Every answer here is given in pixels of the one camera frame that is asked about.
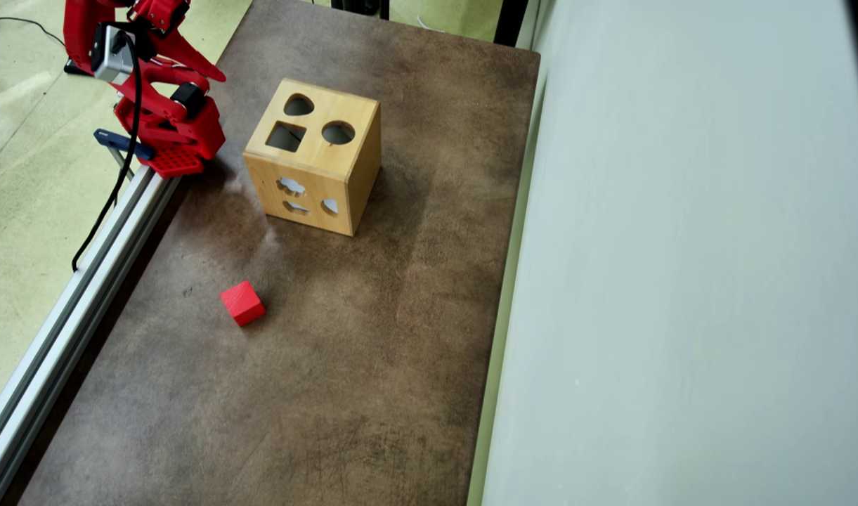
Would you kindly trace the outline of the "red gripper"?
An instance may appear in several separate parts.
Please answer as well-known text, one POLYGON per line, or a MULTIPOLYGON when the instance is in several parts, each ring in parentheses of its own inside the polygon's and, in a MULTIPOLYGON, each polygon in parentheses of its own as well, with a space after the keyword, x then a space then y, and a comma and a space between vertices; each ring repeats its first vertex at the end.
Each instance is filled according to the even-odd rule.
POLYGON ((188 10, 190 1, 134 1, 130 20, 144 20, 155 31, 150 33, 150 39, 158 58, 190 68, 216 82, 226 82, 222 70, 194 49, 180 32, 172 32, 181 25, 188 10))

